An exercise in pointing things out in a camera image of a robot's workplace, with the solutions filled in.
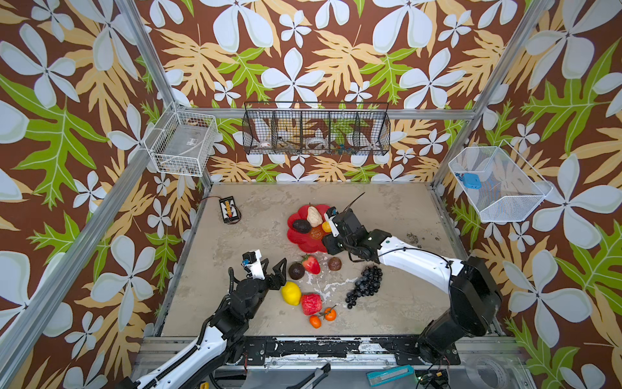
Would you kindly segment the black fake grape bunch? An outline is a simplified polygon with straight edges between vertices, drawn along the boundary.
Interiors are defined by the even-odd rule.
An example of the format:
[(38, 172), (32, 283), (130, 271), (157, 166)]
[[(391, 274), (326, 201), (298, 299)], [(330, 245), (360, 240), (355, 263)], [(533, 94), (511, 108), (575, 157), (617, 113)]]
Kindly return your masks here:
[(383, 271), (379, 266), (366, 267), (361, 276), (355, 281), (353, 289), (347, 292), (345, 303), (350, 310), (357, 304), (357, 300), (372, 297), (379, 292), (382, 284)]

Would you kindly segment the cream fake garlic bulb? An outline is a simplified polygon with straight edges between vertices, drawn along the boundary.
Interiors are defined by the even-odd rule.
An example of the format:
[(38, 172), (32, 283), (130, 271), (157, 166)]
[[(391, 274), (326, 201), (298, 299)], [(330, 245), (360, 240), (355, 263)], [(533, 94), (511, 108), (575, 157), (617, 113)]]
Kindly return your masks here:
[(317, 228), (324, 223), (322, 214), (314, 206), (308, 207), (306, 220), (312, 228)]

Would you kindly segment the dark fake avocado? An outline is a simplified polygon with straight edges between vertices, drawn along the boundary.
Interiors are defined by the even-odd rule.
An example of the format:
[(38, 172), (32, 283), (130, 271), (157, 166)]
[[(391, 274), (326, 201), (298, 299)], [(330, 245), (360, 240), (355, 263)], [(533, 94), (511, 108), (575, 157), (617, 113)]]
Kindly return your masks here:
[(297, 219), (294, 220), (292, 228), (301, 234), (307, 234), (310, 233), (311, 230), (313, 229), (313, 227), (311, 226), (311, 223), (309, 223), (306, 219)]

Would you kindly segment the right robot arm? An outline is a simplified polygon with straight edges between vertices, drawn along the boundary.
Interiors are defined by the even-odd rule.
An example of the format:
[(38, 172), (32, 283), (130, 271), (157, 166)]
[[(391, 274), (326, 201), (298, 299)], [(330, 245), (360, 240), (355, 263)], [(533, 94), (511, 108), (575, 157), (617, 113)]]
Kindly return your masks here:
[(324, 213), (330, 233), (322, 239), (329, 254), (347, 252), (348, 258), (405, 271), (447, 294), (449, 308), (417, 336), (414, 355), (439, 363), (463, 337), (486, 335), (501, 306), (501, 293), (482, 259), (450, 259), (407, 244), (383, 230), (367, 230), (353, 210)]

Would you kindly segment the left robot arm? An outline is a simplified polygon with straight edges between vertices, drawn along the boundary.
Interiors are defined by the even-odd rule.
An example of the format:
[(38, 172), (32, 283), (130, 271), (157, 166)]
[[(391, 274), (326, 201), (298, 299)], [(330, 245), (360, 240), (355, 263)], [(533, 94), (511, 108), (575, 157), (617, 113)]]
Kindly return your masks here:
[(247, 277), (238, 280), (233, 269), (228, 269), (228, 293), (189, 345), (152, 372), (136, 380), (126, 377), (115, 387), (191, 388), (219, 367), (238, 361), (243, 355), (249, 322), (268, 293), (287, 283), (286, 259), (281, 259), (269, 273), (269, 260), (260, 259), (259, 252), (254, 251), (243, 254), (242, 265)]

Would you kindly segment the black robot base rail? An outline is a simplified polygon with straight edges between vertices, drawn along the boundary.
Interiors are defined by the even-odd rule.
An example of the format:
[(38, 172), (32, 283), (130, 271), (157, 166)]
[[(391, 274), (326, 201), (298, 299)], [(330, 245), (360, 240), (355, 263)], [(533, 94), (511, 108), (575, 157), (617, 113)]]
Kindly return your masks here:
[(440, 352), (423, 351), (417, 335), (384, 336), (248, 336), (242, 344), (242, 361), (260, 366), (269, 358), (295, 355), (346, 360), (350, 356), (392, 357), (399, 365), (443, 362), (461, 364), (455, 345)]

